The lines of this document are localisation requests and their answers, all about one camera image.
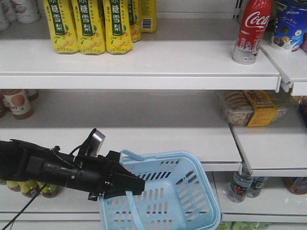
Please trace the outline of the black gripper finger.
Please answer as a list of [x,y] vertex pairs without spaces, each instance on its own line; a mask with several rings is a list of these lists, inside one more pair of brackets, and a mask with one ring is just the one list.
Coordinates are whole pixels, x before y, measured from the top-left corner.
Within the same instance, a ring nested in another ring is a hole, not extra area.
[[112,170],[111,189],[130,191],[133,195],[142,194],[145,189],[145,181],[143,179],[127,171],[119,163]]
[[113,197],[117,197],[117,196],[125,196],[126,195],[126,191],[125,190],[108,190],[106,192],[104,192],[104,199],[110,199]]

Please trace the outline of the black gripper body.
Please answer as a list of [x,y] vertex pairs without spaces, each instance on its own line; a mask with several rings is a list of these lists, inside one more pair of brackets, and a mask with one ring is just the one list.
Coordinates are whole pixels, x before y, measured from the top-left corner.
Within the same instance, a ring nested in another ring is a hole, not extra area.
[[120,153],[110,151],[107,156],[88,157],[61,153],[59,146],[34,151],[26,165],[29,179],[89,192],[89,200],[111,190],[111,176],[119,163]]

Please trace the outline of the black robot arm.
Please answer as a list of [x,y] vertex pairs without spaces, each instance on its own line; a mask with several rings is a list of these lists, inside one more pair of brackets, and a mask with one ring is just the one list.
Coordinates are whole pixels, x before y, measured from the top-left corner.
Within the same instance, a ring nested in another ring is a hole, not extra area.
[[88,192],[88,199],[97,201],[123,196],[127,191],[140,195],[145,181],[127,171],[120,163],[120,153],[110,151],[107,156],[92,157],[86,140],[78,147],[77,156],[12,139],[0,143],[0,177],[9,181],[34,180],[45,184]]

